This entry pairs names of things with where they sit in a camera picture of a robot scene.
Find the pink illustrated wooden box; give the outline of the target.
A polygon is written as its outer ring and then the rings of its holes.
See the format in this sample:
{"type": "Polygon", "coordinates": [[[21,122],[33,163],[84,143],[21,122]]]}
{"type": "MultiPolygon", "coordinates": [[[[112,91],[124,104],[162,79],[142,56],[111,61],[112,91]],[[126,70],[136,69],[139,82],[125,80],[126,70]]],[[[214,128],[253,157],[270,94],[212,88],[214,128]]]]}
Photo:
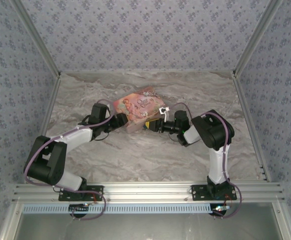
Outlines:
{"type": "Polygon", "coordinates": [[[148,86],[114,101],[113,106],[118,114],[127,116],[125,130],[131,134],[143,128],[146,121],[159,118],[159,109],[166,104],[154,87],[148,86]]]}

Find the aluminium extrusion beam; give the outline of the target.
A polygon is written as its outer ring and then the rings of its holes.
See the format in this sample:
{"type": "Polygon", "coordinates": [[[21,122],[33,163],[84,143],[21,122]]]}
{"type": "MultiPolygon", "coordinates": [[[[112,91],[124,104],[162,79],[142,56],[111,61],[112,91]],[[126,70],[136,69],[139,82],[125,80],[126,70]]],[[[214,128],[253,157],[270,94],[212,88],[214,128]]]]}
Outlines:
{"type": "MultiPolygon", "coordinates": [[[[195,182],[106,182],[104,196],[108,203],[190,203],[195,182]]],[[[243,203],[283,202],[282,186],[277,182],[236,181],[243,203]]],[[[12,195],[14,203],[56,203],[59,195],[48,186],[18,184],[12,195]]]]}

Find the grey metal panel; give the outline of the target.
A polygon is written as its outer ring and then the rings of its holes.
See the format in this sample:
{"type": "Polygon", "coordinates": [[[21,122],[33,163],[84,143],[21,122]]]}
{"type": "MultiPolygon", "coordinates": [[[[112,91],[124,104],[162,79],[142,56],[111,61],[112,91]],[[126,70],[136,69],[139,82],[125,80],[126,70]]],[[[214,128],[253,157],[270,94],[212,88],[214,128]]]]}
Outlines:
{"type": "Polygon", "coordinates": [[[208,214],[24,214],[14,240],[283,240],[272,217],[214,219],[208,214]]]}

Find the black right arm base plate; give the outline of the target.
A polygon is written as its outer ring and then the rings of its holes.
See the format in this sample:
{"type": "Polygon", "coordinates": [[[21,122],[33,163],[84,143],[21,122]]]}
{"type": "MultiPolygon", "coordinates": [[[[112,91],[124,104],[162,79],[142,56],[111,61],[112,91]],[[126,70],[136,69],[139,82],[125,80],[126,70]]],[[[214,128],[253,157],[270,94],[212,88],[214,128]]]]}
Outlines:
{"type": "Polygon", "coordinates": [[[195,184],[191,186],[193,201],[224,201],[237,200],[235,187],[225,182],[224,184],[195,184]]]}

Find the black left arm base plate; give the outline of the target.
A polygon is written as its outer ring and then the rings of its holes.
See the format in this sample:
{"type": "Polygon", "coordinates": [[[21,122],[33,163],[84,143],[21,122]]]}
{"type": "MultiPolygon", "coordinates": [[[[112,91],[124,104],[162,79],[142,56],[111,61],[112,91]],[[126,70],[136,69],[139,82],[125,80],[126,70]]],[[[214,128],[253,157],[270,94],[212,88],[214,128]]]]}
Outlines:
{"type": "Polygon", "coordinates": [[[58,200],[61,202],[89,202],[89,201],[94,201],[94,202],[100,202],[102,201],[102,197],[99,194],[104,193],[104,186],[103,185],[86,185],[86,186],[81,186],[79,191],[89,191],[89,193],[83,193],[83,192],[73,192],[73,191],[66,191],[63,190],[59,193],[58,200]]]}

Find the aluminium corner post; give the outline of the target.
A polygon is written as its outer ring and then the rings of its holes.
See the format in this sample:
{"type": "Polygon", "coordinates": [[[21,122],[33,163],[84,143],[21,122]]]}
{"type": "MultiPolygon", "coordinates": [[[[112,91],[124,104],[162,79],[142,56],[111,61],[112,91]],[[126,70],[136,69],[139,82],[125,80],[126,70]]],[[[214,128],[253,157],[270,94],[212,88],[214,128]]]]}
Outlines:
{"type": "Polygon", "coordinates": [[[252,32],[251,37],[247,42],[246,47],[244,48],[235,68],[233,69],[233,75],[236,78],[238,78],[243,72],[283,1],[284,0],[269,0],[264,12],[257,22],[255,29],[252,32]]]}
{"type": "Polygon", "coordinates": [[[26,31],[30,35],[33,43],[37,47],[40,55],[43,57],[45,63],[47,64],[47,67],[50,69],[50,71],[55,77],[59,77],[60,71],[57,65],[55,64],[49,50],[47,49],[43,39],[41,38],[39,31],[36,29],[24,4],[22,3],[21,0],[9,0],[9,1],[13,6],[15,12],[17,13],[18,17],[20,18],[20,21],[24,25],[26,31]]]}

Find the aluminium frame leg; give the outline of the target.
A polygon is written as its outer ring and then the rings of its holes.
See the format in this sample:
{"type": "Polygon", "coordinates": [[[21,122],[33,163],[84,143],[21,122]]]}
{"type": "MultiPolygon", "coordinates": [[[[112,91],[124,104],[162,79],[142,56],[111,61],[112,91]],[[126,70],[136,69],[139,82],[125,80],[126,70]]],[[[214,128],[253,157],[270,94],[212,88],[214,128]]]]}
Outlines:
{"type": "Polygon", "coordinates": [[[23,212],[23,203],[12,203],[0,230],[0,240],[14,240],[23,212]]]}
{"type": "Polygon", "coordinates": [[[291,215],[285,202],[273,202],[276,221],[283,240],[291,240],[291,215]]]}

